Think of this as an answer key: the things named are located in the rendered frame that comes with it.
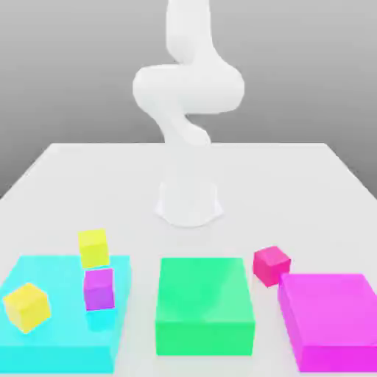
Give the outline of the small yellow cube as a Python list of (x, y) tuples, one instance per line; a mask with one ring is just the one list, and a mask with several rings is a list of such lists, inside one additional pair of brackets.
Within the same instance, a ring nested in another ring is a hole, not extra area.
[(104, 229), (84, 230), (78, 233), (79, 250), (84, 269), (110, 264), (110, 255)]
[(24, 334), (52, 315), (48, 295), (32, 283), (26, 283), (4, 296), (3, 304), (9, 321)]

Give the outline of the small pink cube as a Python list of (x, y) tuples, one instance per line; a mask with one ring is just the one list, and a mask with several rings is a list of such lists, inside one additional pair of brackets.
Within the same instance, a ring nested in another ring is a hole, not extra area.
[(278, 246), (258, 250), (253, 256), (253, 274), (266, 286), (278, 284), (281, 274), (290, 271), (292, 260)]

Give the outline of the small purple cube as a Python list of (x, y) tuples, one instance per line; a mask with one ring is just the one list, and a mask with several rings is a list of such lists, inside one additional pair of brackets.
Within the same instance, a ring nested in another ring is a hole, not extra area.
[(87, 311), (113, 309), (113, 269), (91, 269), (85, 271), (83, 294)]

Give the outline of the small cyan cube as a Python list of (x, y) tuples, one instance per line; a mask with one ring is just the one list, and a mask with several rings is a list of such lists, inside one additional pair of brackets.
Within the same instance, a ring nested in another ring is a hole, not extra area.
[(102, 309), (87, 311), (85, 319), (90, 331), (112, 331), (116, 322), (116, 315), (116, 309)]

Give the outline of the large green box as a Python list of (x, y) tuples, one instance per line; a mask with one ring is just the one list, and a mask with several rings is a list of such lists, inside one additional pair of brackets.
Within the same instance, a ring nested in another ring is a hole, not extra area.
[(162, 258), (159, 356), (251, 356), (256, 319), (241, 258)]

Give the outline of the large magenta box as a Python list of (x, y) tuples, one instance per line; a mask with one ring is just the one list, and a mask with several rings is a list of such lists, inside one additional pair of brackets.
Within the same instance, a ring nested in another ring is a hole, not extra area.
[(278, 301), (301, 372), (377, 372), (377, 294), (363, 274), (285, 273)]

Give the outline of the large cyan box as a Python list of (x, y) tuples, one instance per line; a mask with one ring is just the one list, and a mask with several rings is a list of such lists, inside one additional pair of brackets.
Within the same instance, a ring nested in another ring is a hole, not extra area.
[[(79, 256), (20, 256), (0, 286), (0, 373), (112, 373), (131, 287), (129, 256), (111, 256), (116, 322), (93, 332), (85, 319), (84, 271)], [(6, 315), (5, 295), (33, 283), (47, 295), (51, 317), (28, 334)]]

